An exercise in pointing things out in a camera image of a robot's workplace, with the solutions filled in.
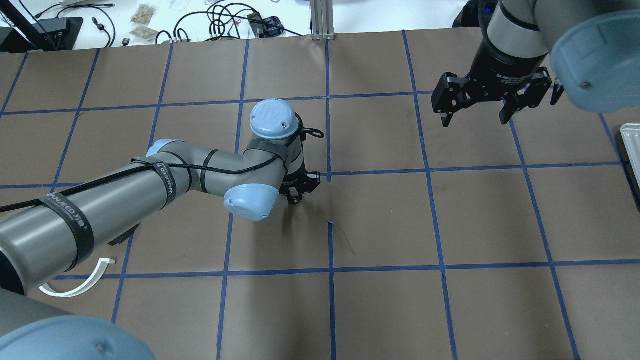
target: blue tape grid line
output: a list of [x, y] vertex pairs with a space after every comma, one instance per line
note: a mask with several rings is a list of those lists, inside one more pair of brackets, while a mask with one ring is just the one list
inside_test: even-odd
[[[554, 285], [556, 287], [556, 291], [558, 294], [559, 302], [561, 305], [561, 311], [563, 313], [563, 318], [565, 320], [565, 325], [567, 328], [568, 335], [570, 337], [570, 342], [572, 345], [572, 350], [574, 354], [574, 358], [579, 359], [579, 353], [577, 351], [577, 346], [575, 344], [575, 340], [573, 338], [573, 333], [571, 329], [571, 325], [568, 319], [568, 315], [566, 312], [566, 307], [564, 305], [563, 296], [561, 293], [559, 281], [557, 279], [556, 269], [555, 267], [559, 266], [595, 266], [595, 265], [640, 265], [640, 259], [612, 259], [612, 260], [598, 260], [598, 261], [559, 261], [555, 262], [552, 259], [548, 241], [546, 238], [546, 234], [544, 233], [544, 226], [542, 224], [540, 212], [538, 209], [538, 205], [535, 199], [535, 194], [533, 187], [531, 185], [531, 180], [529, 178], [528, 169], [529, 168], [562, 168], [562, 167], [599, 167], [599, 166], [623, 166], [625, 171], [625, 175], [627, 177], [627, 181], [632, 189], [634, 197], [636, 198], [636, 202], [640, 204], [638, 192], [633, 185], [632, 178], [624, 166], [625, 163], [622, 161], [622, 157], [620, 151], [616, 145], [615, 139], [606, 124], [605, 118], [602, 114], [600, 114], [600, 119], [605, 128], [607, 136], [609, 137], [612, 146], [614, 147], [614, 151], [618, 157], [618, 161], [608, 161], [601, 163], [576, 163], [576, 164], [541, 164], [541, 165], [528, 165], [524, 160], [524, 155], [522, 154], [522, 148], [520, 147], [519, 140], [517, 137], [515, 126], [513, 122], [511, 123], [511, 129], [514, 136], [514, 140], [516, 142], [516, 147], [518, 149], [518, 154], [520, 156], [521, 165], [505, 165], [505, 166], [494, 166], [494, 167], [449, 167], [449, 168], [430, 168], [428, 165], [428, 158], [426, 154], [426, 148], [424, 144], [424, 137], [422, 135], [422, 121], [420, 116], [420, 107], [418, 103], [418, 95], [424, 94], [432, 94], [432, 91], [417, 91], [415, 84], [415, 75], [413, 73], [413, 64], [411, 60], [411, 54], [409, 49], [409, 44], [406, 38], [406, 33], [403, 31], [403, 40], [405, 44], [406, 55], [409, 64], [409, 70], [412, 78], [412, 92], [395, 92], [395, 93], [379, 93], [379, 94], [345, 94], [345, 95], [330, 95], [330, 61], [329, 61], [329, 42], [326, 42], [326, 95], [325, 96], [317, 96], [317, 97], [291, 97], [286, 98], [285, 100], [289, 101], [311, 101], [318, 99], [325, 99], [326, 101], [326, 126], [327, 126], [327, 174], [324, 174], [329, 181], [331, 181], [332, 176], [350, 176], [350, 175], [368, 175], [368, 174], [405, 174], [405, 173], [419, 173], [425, 172], [428, 179], [429, 186], [429, 200], [431, 203], [431, 209], [433, 214], [433, 221], [436, 231], [436, 242], [438, 245], [438, 265], [422, 265], [422, 266], [370, 266], [370, 267], [349, 267], [349, 268], [334, 268], [333, 266], [333, 232], [332, 225], [329, 224], [329, 248], [330, 248], [330, 264], [328, 268], [307, 268], [307, 269], [290, 269], [290, 270], [264, 270], [264, 271], [255, 271], [255, 270], [241, 270], [241, 271], [233, 271], [230, 272], [228, 270], [228, 262], [230, 255], [230, 245], [231, 245], [231, 235], [232, 235], [232, 224], [233, 224], [233, 216], [230, 215], [229, 218], [229, 228], [227, 234], [227, 251], [225, 254], [225, 269], [222, 272], [184, 272], [184, 273], [157, 273], [157, 274], [127, 274], [127, 264], [129, 260], [129, 255], [131, 252], [131, 244], [132, 237], [129, 238], [129, 242], [127, 243], [127, 251], [125, 253], [125, 259], [123, 262], [123, 268], [120, 275], [104, 275], [105, 279], [119, 279], [120, 282], [118, 284], [118, 293], [116, 295], [112, 321], [115, 322], [118, 313], [118, 306], [120, 303], [120, 296], [122, 294], [122, 287], [125, 279], [152, 279], [152, 278], [176, 278], [176, 277], [215, 277], [222, 276], [223, 277], [223, 288], [222, 288], [222, 298], [221, 298], [221, 309], [220, 309], [220, 323], [219, 323], [219, 331], [218, 331], [218, 359], [220, 358], [220, 350], [221, 350], [221, 339], [222, 339], [222, 330], [223, 330], [223, 319], [224, 319], [224, 311], [225, 311], [225, 300], [226, 300], [226, 287], [227, 287], [227, 279], [229, 276], [260, 276], [260, 275], [287, 275], [287, 274], [317, 274], [317, 273], [329, 273], [330, 274], [330, 311], [331, 311], [331, 332], [332, 332], [332, 359], [336, 358], [336, 344], [335, 344], [335, 288], [334, 288], [334, 274], [342, 273], [342, 272], [381, 272], [381, 271], [418, 271], [418, 270], [433, 270], [433, 271], [441, 271], [442, 276], [442, 285], [445, 297], [445, 309], [447, 311], [447, 323], [449, 326], [449, 334], [450, 341], [452, 347], [452, 356], [454, 359], [457, 359], [457, 350], [455, 347], [455, 339], [454, 339], [454, 331], [453, 324], [451, 320], [451, 309], [449, 307], [449, 299], [448, 299], [448, 290], [446, 284], [446, 270], [462, 270], [462, 269], [489, 269], [489, 268], [528, 268], [528, 267], [550, 267], [552, 271], [552, 276], [554, 278]], [[56, 172], [56, 178], [51, 184], [19, 184], [19, 185], [1, 185], [0, 189], [11, 189], [11, 188], [51, 188], [52, 191], [55, 187], [68, 187], [68, 186], [77, 186], [79, 183], [58, 183], [58, 179], [60, 176], [60, 172], [64, 163], [64, 159], [66, 157], [66, 153], [68, 151], [68, 147], [71, 141], [71, 138], [74, 133], [75, 126], [77, 124], [78, 117], [84, 111], [100, 111], [100, 110], [124, 110], [124, 109], [140, 109], [140, 108], [155, 108], [156, 115], [154, 117], [154, 123], [152, 126], [152, 132], [150, 136], [151, 145], [154, 139], [154, 133], [157, 125], [157, 119], [159, 116], [159, 110], [162, 107], [176, 107], [176, 106], [198, 106], [198, 105], [216, 105], [216, 104], [238, 104], [239, 105], [239, 115], [238, 115], [238, 125], [237, 125], [237, 136], [236, 136], [236, 152], [239, 150], [239, 139], [241, 132], [241, 118], [243, 112], [243, 105], [245, 103], [255, 103], [259, 102], [262, 99], [244, 99], [244, 87], [246, 83], [246, 68], [248, 64], [248, 51], [249, 51], [249, 42], [246, 43], [245, 55], [244, 55], [244, 64], [243, 64], [243, 80], [241, 87], [241, 97], [238, 101], [206, 101], [206, 102], [184, 102], [184, 103], [171, 103], [171, 104], [163, 104], [162, 98], [164, 93], [164, 88], [166, 85], [166, 80], [168, 76], [168, 71], [170, 68], [171, 56], [173, 51], [173, 45], [171, 45], [168, 55], [168, 60], [165, 68], [163, 85], [161, 88], [161, 93], [159, 96], [159, 101], [157, 104], [147, 104], [147, 105], [139, 105], [139, 106], [112, 106], [112, 107], [100, 107], [100, 108], [83, 108], [82, 105], [84, 103], [84, 98], [86, 97], [86, 93], [88, 91], [88, 87], [90, 85], [91, 78], [93, 76], [93, 71], [95, 70], [95, 66], [97, 64], [98, 56], [100, 53], [100, 49], [96, 50], [96, 55], [93, 61], [93, 65], [91, 71], [88, 76], [88, 80], [86, 82], [82, 98], [80, 100], [80, 104], [78, 108], [74, 109], [61, 109], [61, 110], [36, 110], [36, 111], [9, 111], [6, 112], [6, 108], [8, 103], [10, 102], [10, 98], [12, 96], [13, 91], [17, 85], [19, 77], [24, 69], [26, 61], [28, 59], [28, 54], [22, 60], [18, 73], [13, 81], [13, 84], [10, 88], [10, 91], [7, 95], [7, 98], [3, 104], [2, 109], [0, 110], [0, 119], [3, 115], [23, 115], [23, 114], [36, 114], [36, 113], [76, 113], [76, 117], [72, 124], [67, 143], [65, 146], [65, 150], [63, 151], [63, 155], [61, 157], [61, 161]], [[425, 162], [424, 169], [403, 169], [403, 170], [372, 170], [372, 171], [361, 171], [361, 172], [332, 172], [331, 168], [331, 143], [330, 143], [330, 100], [331, 99], [351, 99], [351, 98], [359, 98], [359, 97], [388, 97], [388, 96], [408, 96], [412, 95], [414, 97], [415, 108], [416, 108], [416, 116], [419, 127], [419, 136], [420, 136], [420, 144], [422, 147], [422, 154]], [[536, 217], [538, 219], [538, 224], [540, 227], [541, 234], [543, 236], [543, 242], [545, 244], [545, 250], [547, 251], [547, 262], [541, 263], [497, 263], [497, 264], [458, 264], [458, 265], [446, 265], [444, 263], [444, 255], [442, 254], [442, 244], [440, 242], [439, 228], [437, 222], [437, 214], [435, 209], [435, 202], [433, 200], [433, 189], [431, 187], [431, 173], [432, 172], [446, 172], [446, 171], [476, 171], [476, 170], [507, 170], [507, 169], [522, 169], [525, 178], [527, 180], [527, 185], [529, 187], [530, 195], [532, 197], [532, 203], [534, 209], [536, 211]], [[89, 275], [61, 275], [56, 279], [86, 279]]]
[[[236, 146], [235, 153], [240, 150], [240, 135], [242, 133], [242, 117], [244, 108], [244, 90], [246, 88], [246, 68], [249, 64], [249, 41], [246, 41], [244, 47], [244, 61], [242, 69], [242, 82], [240, 86], [240, 101], [238, 102], [238, 122], [236, 127]], [[229, 223], [227, 228], [227, 248], [225, 250], [225, 269], [222, 278], [222, 289], [220, 291], [220, 317], [218, 319], [218, 339], [216, 343], [216, 360], [220, 360], [222, 356], [222, 336], [225, 327], [225, 309], [227, 307], [227, 284], [229, 276], [229, 260], [231, 257], [231, 238], [234, 227], [234, 215], [229, 213]]]
[[[164, 96], [164, 88], [166, 86], [166, 80], [169, 75], [169, 68], [171, 65], [171, 57], [173, 54], [173, 44], [169, 46], [169, 54], [166, 59], [166, 67], [164, 68], [164, 77], [162, 82], [162, 87], [160, 88], [160, 94], [158, 95], [158, 102], [156, 104], [156, 114], [154, 116], [154, 123], [151, 127], [151, 131], [149, 134], [149, 147], [153, 144], [154, 137], [156, 135], [156, 124], [158, 120], [158, 115], [160, 113], [160, 107], [162, 105], [162, 99]], [[135, 234], [132, 234], [129, 237], [129, 241], [127, 242], [127, 250], [125, 252], [124, 260], [122, 262], [122, 272], [120, 273], [119, 282], [118, 282], [118, 292], [116, 293], [116, 300], [113, 305], [113, 314], [111, 315], [111, 322], [115, 323], [118, 318], [118, 310], [120, 309], [120, 299], [122, 298], [122, 288], [124, 286], [124, 281], [127, 278], [127, 266], [129, 264], [129, 256], [131, 255], [131, 245], [133, 244], [133, 238]]]
[[127, 241], [127, 251], [124, 254], [124, 260], [122, 261], [122, 270], [120, 271], [120, 275], [103, 275], [103, 279], [108, 279], [111, 277], [112, 279], [118, 279], [118, 291], [116, 292], [116, 300], [113, 304], [113, 312], [111, 314], [111, 322], [116, 323], [118, 319], [118, 310], [120, 309], [120, 299], [122, 298], [122, 287], [124, 286], [124, 281], [127, 278], [127, 265], [129, 264], [129, 255], [131, 254], [131, 244], [133, 244], [133, 235], [129, 237]]
[[567, 313], [566, 305], [564, 304], [562, 289], [560, 288], [560, 282], [558, 281], [556, 267], [554, 265], [553, 256], [551, 255], [551, 248], [549, 247], [549, 242], [547, 240], [547, 233], [545, 231], [545, 226], [542, 223], [542, 216], [540, 215], [538, 201], [536, 200], [536, 194], [534, 192], [533, 185], [531, 184], [531, 177], [529, 176], [529, 170], [527, 169], [527, 162], [525, 161], [524, 154], [520, 146], [520, 140], [518, 139], [518, 132], [516, 131], [516, 127], [514, 125], [513, 120], [509, 123], [509, 126], [511, 127], [511, 133], [513, 134], [513, 141], [515, 141], [516, 148], [518, 149], [518, 155], [520, 157], [520, 162], [522, 163], [522, 172], [524, 173], [525, 180], [527, 181], [527, 187], [529, 188], [529, 195], [531, 196], [531, 203], [533, 205], [533, 210], [535, 211], [536, 219], [538, 220], [540, 235], [542, 237], [542, 242], [545, 246], [545, 252], [547, 253], [547, 261], [549, 264], [549, 268], [551, 269], [551, 276], [553, 278], [554, 286], [556, 288], [558, 303], [560, 305], [560, 312], [562, 312], [564, 326], [566, 327], [566, 332], [569, 337], [569, 343], [571, 344], [571, 350], [573, 352], [573, 358], [575, 360], [579, 360], [580, 354], [578, 353], [578, 346], [575, 343], [575, 338], [573, 336], [573, 329], [571, 327], [571, 321], [569, 320], [569, 314]]
[[[329, 53], [330, 41], [324, 41], [324, 76], [326, 87], [326, 170], [328, 172], [327, 182], [330, 183], [332, 178], [331, 168], [331, 65]], [[333, 268], [333, 224], [327, 223], [327, 242], [329, 246], [329, 329], [331, 341], [331, 360], [337, 358], [337, 346], [335, 339], [335, 270]]]
[[89, 76], [87, 77], [86, 84], [84, 85], [84, 90], [82, 92], [82, 97], [80, 98], [80, 104], [76, 109], [76, 115], [74, 117], [74, 121], [71, 124], [71, 130], [69, 131], [69, 136], [67, 137], [67, 143], [65, 144], [65, 149], [62, 152], [62, 156], [60, 157], [60, 163], [58, 164], [58, 169], [56, 171], [56, 177], [53, 180], [53, 184], [51, 185], [51, 192], [55, 191], [56, 186], [58, 184], [58, 179], [60, 178], [60, 172], [62, 171], [62, 165], [65, 163], [65, 158], [67, 157], [67, 152], [69, 150], [69, 145], [71, 144], [71, 138], [74, 135], [74, 131], [76, 130], [76, 126], [78, 123], [78, 118], [82, 115], [82, 105], [84, 104], [84, 98], [86, 97], [86, 92], [89, 90], [89, 85], [91, 84], [91, 78], [93, 77], [93, 71], [95, 70], [95, 65], [98, 63], [98, 56], [100, 56], [100, 49], [95, 51], [95, 57], [93, 58], [93, 64], [91, 65], [91, 70], [89, 71]]
[[13, 79], [13, 84], [11, 84], [11, 88], [9, 89], [9, 93], [6, 95], [6, 99], [4, 100], [4, 104], [2, 105], [2, 109], [0, 109], [0, 119], [4, 115], [4, 111], [6, 110], [7, 105], [9, 105], [9, 100], [11, 99], [11, 95], [15, 90], [15, 85], [18, 83], [20, 74], [22, 74], [22, 70], [24, 69], [24, 64], [27, 62], [27, 58], [29, 58], [29, 53], [26, 53], [24, 55], [22, 63], [20, 64], [20, 68], [18, 69], [18, 73], [15, 75], [15, 79]]
[[[418, 94], [432, 94], [432, 91], [421, 91]], [[360, 97], [392, 97], [392, 96], [407, 96], [411, 95], [411, 92], [387, 92], [378, 94], [349, 94], [349, 95], [324, 95], [324, 96], [303, 96], [303, 97], [281, 97], [280, 99], [286, 101], [311, 101], [311, 100], [323, 100], [323, 99], [353, 99]], [[245, 104], [261, 102], [264, 99], [243, 99]], [[128, 109], [147, 109], [147, 108], [174, 108], [181, 106], [199, 106], [199, 105], [222, 105], [222, 104], [239, 104], [240, 100], [224, 100], [224, 101], [199, 101], [199, 102], [175, 102], [169, 104], [146, 104], [146, 105], [127, 105], [127, 106], [103, 106], [98, 108], [81, 108], [80, 111], [102, 111], [102, 110], [128, 110]], [[3, 115], [28, 115], [28, 114], [49, 114], [49, 113], [73, 113], [74, 109], [53, 109], [53, 110], [27, 110], [27, 111], [7, 111], [2, 112]]]
[[[511, 269], [511, 268], [545, 268], [554, 266], [609, 266], [609, 265], [640, 265], [640, 259], [618, 260], [578, 260], [555, 261], [553, 263], [495, 263], [495, 264], [448, 264], [446, 270], [487, 270], [487, 269]], [[440, 265], [401, 265], [401, 266], [359, 266], [343, 268], [302, 268], [287, 270], [236, 270], [226, 273], [227, 276], [278, 276], [278, 275], [304, 275], [304, 274], [330, 274], [330, 273], [354, 273], [354, 272], [409, 272], [409, 271], [441, 271]], [[149, 274], [125, 274], [125, 279], [171, 279], [179, 277], [223, 277], [224, 271], [207, 272], [165, 272]], [[87, 280], [89, 275], [60, 275], [55, 280]], [[103, 279], [119, 279], [120, 275], [106, 274]]]
[[404, 49], [409, 64], [409, 73], [411, 75], [411, 86], [413, 88], [413, 102], [415, 103], [415, 115], [418, 120], [418, 135], [420, 136], [420, 148], [422, 150], [422, 159], [424, 160], [424, 168], [427, 169], [427, 188], [429, 191], [429, 204], [431, 205], [431, 216], [433, 217], [433, 229], [435, 232], [436, 246], [438, 248], [438, 266], [441, 271], [442, 293], [444, 296], [444, 306], [447, 315], [447, 327], [449, 328], [449, 341], [451, 343], [451, 356], [453, 360], [458, 360], [458, 349], [456, 347], [456, 336], [453, 329], [453, 319], [451, 316], [451, 304], [449, 302], [449, 287], [447, 285], [447, 265], [444, 261], [442, 252], [442, 242], [440, 240], [440, 227], [438, 225], [438, 213], [436, 212], [436, 204], [433, 196], [433, 187], [431, 181], [431, 167], [429, 166], [429, 158], [427, 157], [426, 146], [424, 145], [424, 135], [422, 134], [422, 117], [420, 115], [420, 104], [418, 101], [418, 91], [415, 84], [415, 74], [413, 73], [413, 62], [411, 60], [411, 51], [409, 50], [409, 41], [406, 38], [406, 31], [402, 30], [404, 40]]
[[149, 136], [148, 147], [153, 146], [154, 138], [156, 137], [156, 126], [158, 124], [158, 117], [160, 116], [160, 108], [162, 107], [162, 99], [164, 97], [164, 88], [166, 87], [166, 80], [169, 77], [169, 66], [171, 65], [172, 55], [173, 55], [173, 43], [169, 46], [169, 55], [167, 56], [166, 67], [164, 68], [162, 87], [160, 88], [160, 95], [158, 96], [158, 102], [156, 104], [156, 114], [154, 115], [154, 123], [151, 126], [151, 135]]

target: white curved plastic piece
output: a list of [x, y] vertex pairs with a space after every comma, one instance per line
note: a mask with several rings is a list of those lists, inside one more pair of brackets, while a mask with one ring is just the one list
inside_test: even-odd
[[48, 296], [53, 297], [76, 297], [80, 294], [86, 293], [90, 288], [93, 287], [93, 285], [96, 285], [98, 283], [98, 280], [100, 280], [100, 278], [104, 275], [104, 272], [107, 271], [107, 266], [109, 266], [109, 264], [115, 264], [115, 262], [116, 261], [114, 259], [99, 259], [98, 264], [95, 265], [95, 269], [93, 269], [93, 273], [91, 274], [91, 276], [89, 276], [89, 279], [85, 280], [82, 285], [73, 290], [67, 291], [65, 293], [58, 293], [45, 282], [44, 285], [40, 287], [40, 291], [47, 294]]

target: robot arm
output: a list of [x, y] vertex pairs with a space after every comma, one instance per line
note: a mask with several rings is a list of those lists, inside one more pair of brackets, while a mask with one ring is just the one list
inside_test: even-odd
[[502, 124], [540, 105], [553, 83], [540, 67], [549, 51], [577, 107], [614, 112], [640, 106], [640, 0], [501, 0], [481, 28], [469, 73], [446, 72], [431, 98], [445, 127], [454, 113], [477, 102], [504, 101]]
[[37, 206], [0, 219], [0, 285], [20, 294], [39, 287], [189, 190], [224, 197], [231, 213], [254, 221], [269, 216], [280, 194], [296, 204], [313, 192], [320, 177], [306, 171], [302, 143], [324, 134], [276, 99], [256, 105], [251, 125], [244, 154], [159, 140], [146, 158], [103, 179], [23, 204]]

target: black device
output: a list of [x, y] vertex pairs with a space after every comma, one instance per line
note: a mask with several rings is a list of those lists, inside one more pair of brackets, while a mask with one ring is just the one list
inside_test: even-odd
[[43, 19], [34, 26], [8, 0], [0, 0], [0, 11], [24, 34], [32, 49], [43, 51], [73, 49], [84, 21], [81, 17]]
[[267, 31], [264, 28], [264, 24], [262, 23], [262, 16], [260, 16], [260, 13], [251, 13], [247, 15], [246, 18], [249, 19], [249, 25], [253, 29], [253, 33], [255, 34], [255, 37], [257, 38], [267, 37], [265, 35]]
[[498, 0], [484, 0], [482, 8], [480, 8], [478, 0], [470, 0], [453, 21], [453, 27], [478, 28], [480, 26], [480, 19], [488, 24], [491, 21], [491, 16], [495, 12], [496, 6], [498, 6]]
[[0, 28], [0, 53], [26, 53], [35, 48], [13, 28]]

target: small plastic bag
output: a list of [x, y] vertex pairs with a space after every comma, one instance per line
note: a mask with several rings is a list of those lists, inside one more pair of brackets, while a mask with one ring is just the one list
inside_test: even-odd
[[144, 25], [138, 25], [133, 30], [131, 30], [130, 34], [136, 35], [137, 37], [141, 37], [145, 40], [153, 40], [158, 35], [158, 32]]
[[191, 2], [191, 0], [167, 0], [169, 2], [169, 9], [174, 10], [174, 11], [184, 11], [184, 9], [187, 8], [187, 6], [189, 6], [189, 3]]
[[140, 4], [138, 11], [131, 17], [131, 21], [136, 24], [149, 25], [151, 18], [156, 12], [156, 7], [149, 4]]

